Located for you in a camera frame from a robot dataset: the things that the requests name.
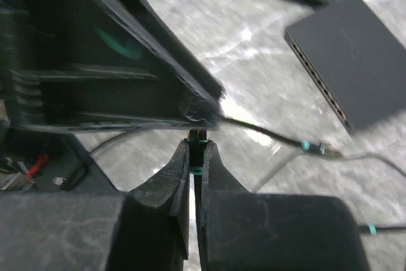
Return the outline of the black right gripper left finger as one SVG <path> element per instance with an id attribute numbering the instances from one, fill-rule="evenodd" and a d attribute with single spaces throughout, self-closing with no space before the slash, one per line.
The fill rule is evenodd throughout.
<path id="1" fill-rule="evenodd" d="M 181 270 L 188 257 L 189 146 L 124 193 L 7 192 L 2 270 Z"/>

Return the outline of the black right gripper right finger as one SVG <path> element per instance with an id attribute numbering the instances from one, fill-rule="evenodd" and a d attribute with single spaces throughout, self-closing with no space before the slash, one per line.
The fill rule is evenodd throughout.
<path id="1" fill-rule="evenodd" d="M 196 198 L 203 270 L 368 270 L 358 225 L 337 197 L 254 194 L 204 154 Z"/>

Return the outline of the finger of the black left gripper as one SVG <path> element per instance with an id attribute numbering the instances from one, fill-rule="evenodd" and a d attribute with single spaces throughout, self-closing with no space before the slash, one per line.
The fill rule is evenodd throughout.
<path id="1" fill-rule="evenodd" d="M 152 52 L 191 90 L 217 103 L 222 85 L 156 14 L 147 0 L 94 0 L 126 32 Z"/>
<path id="2" fill-rule="evenodd" d="M 219 120 L 221 84 L 203 67 L 180 76 L 155 68 L 61 63 L 29 74 L 40 104 L 28 127 L 47 131 L 188 129 Z"/>

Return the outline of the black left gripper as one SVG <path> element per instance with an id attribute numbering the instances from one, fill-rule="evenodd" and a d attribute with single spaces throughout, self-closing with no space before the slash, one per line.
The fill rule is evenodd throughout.
<path id="1" fill-rule="evenodd" d="M 47 0 L 1 0 L 1 85 L 9 118 L 45 130 L 40 75 L 48 59 Z"/>

